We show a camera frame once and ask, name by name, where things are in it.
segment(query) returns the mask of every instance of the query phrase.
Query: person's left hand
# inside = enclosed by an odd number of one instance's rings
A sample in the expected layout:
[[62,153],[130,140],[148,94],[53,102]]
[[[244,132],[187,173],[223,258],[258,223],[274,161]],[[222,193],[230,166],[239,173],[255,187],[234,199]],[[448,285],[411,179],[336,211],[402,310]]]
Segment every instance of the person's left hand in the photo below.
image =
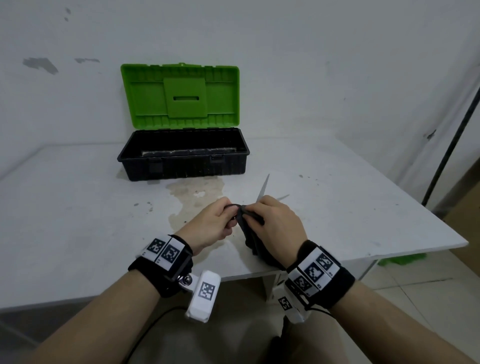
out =
[[211,246],[232,233],[232,228],[237,224],[231,220],[237,214],[238,207],[230,206],[228,197],[222,197],[209,204],[200,213],[190,220],[175,235],[180,236],[192,248],[193,255],[198,255],[203,248]]

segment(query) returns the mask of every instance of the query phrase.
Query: toolbox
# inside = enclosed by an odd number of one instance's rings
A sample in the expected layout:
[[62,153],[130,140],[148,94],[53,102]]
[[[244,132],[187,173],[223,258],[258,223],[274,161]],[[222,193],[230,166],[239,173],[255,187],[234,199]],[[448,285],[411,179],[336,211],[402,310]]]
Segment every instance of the toolbox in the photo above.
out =
[[245,173],[235,66],[123,64],[133,132],[117,160],[131,181]]

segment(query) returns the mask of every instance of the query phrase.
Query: person's leg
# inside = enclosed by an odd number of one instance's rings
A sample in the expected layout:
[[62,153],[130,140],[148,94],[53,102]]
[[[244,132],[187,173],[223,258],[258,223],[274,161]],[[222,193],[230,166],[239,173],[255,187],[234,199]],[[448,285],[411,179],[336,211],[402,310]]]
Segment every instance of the person's leg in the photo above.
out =
[[335,319],[312,312],[303,324],[284,320],[282,332],[284,363],[348,364]]

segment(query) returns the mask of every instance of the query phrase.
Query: black wristband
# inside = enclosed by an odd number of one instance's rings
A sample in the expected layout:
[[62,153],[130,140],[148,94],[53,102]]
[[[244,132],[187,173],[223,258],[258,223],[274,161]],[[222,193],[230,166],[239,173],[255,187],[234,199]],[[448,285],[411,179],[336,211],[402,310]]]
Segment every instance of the black wristband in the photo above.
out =
[[128,267],[129,271],[136,269],[142,273],[156,288],[162,298],[168,298],[178,293],[180,291],[178,277],[191,273],[193,267],[191,247],[181,237],[177,235],[171,235],[171,237],[183,243],[185,246],[168,271],[154,261],[142,256],[135,259]]
[[296,293],[303,295],[308,306],[318,304],[330,309],[355,282],[355,278],[324,248],[310,240],[300,247],[297,260],[287,268]]

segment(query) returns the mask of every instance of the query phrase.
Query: hand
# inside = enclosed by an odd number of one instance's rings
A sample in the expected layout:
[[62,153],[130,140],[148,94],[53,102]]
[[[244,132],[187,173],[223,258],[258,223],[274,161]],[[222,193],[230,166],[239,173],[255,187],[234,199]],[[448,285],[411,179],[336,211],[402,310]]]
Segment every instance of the hand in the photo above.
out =
[[243,215],[270,254],[285,268],[292,265],[297,260],[301,245],[307,240],[307,233],[300,218],[290,207],[268,195],[245,208],[264,218],[265,224],[262,226],[254,218]]
[[175,235],[180,236],[192,248],[193,255],[198,255],[203,248],[211,246],[232,233],[232,228],[237,224],[231,220],[237,214],[238,207],[230,206],[227,197],[222,197],[209,204],[200,213],[190,220]]

